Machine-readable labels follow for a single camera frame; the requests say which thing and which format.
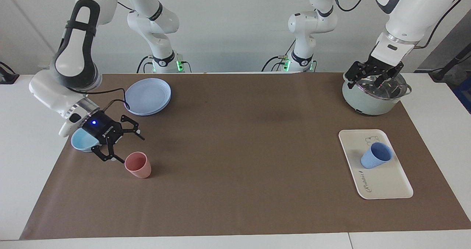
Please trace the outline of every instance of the green indicator light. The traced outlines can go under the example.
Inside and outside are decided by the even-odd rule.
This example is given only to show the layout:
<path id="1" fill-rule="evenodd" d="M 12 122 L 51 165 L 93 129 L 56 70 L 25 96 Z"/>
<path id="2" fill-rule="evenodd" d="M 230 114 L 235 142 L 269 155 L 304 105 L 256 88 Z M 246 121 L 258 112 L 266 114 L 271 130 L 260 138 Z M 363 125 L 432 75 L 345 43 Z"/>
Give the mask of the green indicator light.
<path id="1" fill-rule="evenodd" d="M 177 67 L 178 67 L 178 71 L 182 71 L 183 70 L 183 66 L 181 64 L 181 61 L 177 61 Z"/>
<path id="2" fill-rule="evenodd" d="M 290 63 L 291 63 L 291 61 L 287 61 L 287 62 L 284 64 L 284 67 L 283 67 L 284 71 L 289 71 L 289 69 L 290 69 Z"/>

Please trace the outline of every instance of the bowl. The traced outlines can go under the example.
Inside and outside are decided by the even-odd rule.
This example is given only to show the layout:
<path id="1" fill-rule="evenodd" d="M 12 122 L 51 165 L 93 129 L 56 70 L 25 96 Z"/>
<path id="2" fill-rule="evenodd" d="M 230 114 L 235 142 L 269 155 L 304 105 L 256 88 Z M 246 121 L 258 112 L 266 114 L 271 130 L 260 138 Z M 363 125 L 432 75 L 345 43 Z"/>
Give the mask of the bowl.
<path id="1" fill-rule="evenodd" d="M 76 150 L 81 150 L 82 152 L 91 152 L 91 148 L 93 146 L 101 146 L 100 142 L 83 128 L 79 128 L 74 132 L 70 139 L 70 143 L 72 144 L 72 147 Z"/>

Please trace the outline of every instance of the cup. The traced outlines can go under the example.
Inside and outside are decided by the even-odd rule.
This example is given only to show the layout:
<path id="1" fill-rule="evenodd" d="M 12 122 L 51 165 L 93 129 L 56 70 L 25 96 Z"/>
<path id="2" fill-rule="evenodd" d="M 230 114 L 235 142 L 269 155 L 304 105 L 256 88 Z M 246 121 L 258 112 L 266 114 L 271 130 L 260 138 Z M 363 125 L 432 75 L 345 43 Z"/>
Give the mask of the cup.
<path id="1" fill-rule="evenodd" d="M 147 178 L 152 172 L 150 162 L 143 152 L 133 152 L 124 161 L 124 167 L 138 178 Z"/>
<path id="2" fill-rule="evenodd" d="M 375 142 L 361 158 L 361 165 L 372 169 L 389 162 L 392 159 L 392 150 L 382 142 Z"/>

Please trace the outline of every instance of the blue cup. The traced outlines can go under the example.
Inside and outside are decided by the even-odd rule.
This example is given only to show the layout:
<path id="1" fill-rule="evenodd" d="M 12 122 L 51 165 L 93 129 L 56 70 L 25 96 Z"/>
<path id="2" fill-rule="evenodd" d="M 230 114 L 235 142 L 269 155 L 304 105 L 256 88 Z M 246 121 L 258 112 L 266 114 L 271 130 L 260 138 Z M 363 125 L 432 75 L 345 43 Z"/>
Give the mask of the blue cup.
<path id="1" fill-rule="evenodd" d="M 361 165 L 366 169 L 372 169 L 391 159 L 392 150 L 382 142 L 375 142 L 361 158 Z"/>

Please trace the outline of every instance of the black stand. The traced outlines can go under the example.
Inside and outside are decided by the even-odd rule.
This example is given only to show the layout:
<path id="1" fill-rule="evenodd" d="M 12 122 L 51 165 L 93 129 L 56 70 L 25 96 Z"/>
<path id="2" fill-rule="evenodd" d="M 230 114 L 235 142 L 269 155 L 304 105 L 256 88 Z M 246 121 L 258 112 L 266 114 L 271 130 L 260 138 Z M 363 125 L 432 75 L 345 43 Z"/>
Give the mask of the black stand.
<path id="1" fill-rule="evenodd" d="M 13 85 L 19 77 L 16 73 L 7 73 L 2 67 L 0 67 L 0 75 L 0 85 Z"/>
<path id="2" fill-rule="evenodd" d="M 430 77 L 434 82 L 440 83 L 441 80 L 443 80 L 443 77 L 446 75 L 446 73 L 451 70 L 456 64 L 458 64 L 465 56 L 471 52 L 471 43 L 469 43 L 468 46 L 466 46 L 458 55 L 456 55 L 455 58 L 453 58 L 448 64 L 445 65 L 445 67 L 437 72 L 437 73 L 430 73 Z"/>

